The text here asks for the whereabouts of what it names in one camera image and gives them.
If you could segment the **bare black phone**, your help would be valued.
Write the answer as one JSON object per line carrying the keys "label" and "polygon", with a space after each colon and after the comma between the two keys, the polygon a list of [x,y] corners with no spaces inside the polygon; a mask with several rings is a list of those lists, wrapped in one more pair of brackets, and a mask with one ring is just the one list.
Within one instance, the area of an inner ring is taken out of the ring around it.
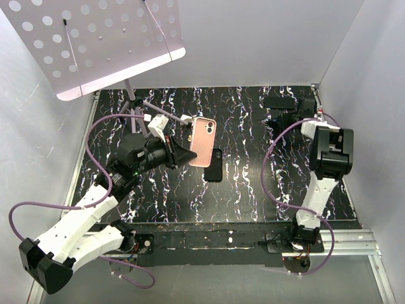
{"label": "bare black phone", "polygon": [[296,100],[290,96],[278,97],[267,96],[263,100],[263,104],[266,108],[276,110],[295,110]]}

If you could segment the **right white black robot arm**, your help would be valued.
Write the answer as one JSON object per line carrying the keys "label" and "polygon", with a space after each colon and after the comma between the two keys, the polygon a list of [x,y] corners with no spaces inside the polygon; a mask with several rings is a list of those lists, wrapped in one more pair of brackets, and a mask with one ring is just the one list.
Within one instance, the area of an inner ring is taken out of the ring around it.
{"label": "right white black robot arm", "polygon": [[315,98],[270,97],[264,105],[273,111],[273,123],[281,135],[292,129],[312,140],[309,149],[309,187],[293,221],[279,232],[266,235],[270,252],[283,246],[308,250],[321,241],[321,215],[338,183],[352,169],[354,132],[324,121],[325,113]]}

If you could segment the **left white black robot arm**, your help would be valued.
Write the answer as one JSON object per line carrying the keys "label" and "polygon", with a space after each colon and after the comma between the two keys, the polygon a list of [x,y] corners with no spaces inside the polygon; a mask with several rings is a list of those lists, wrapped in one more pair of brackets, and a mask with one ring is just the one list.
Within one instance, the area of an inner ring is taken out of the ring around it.
{"label": "left white black robot arm", "polygon": [[105,176],[99,176],[85,196],[48,231],[19,245],[23,268],[50,295],[67,285],[83,265],[109,251],[128,253],[134,248],[134,231],[116,220],[93,236],[85,233],[128,196],[140,174],[165,165],[181,167],[197,153],[181,147],[173,136],[145,139],[128,134],[107,162]]}

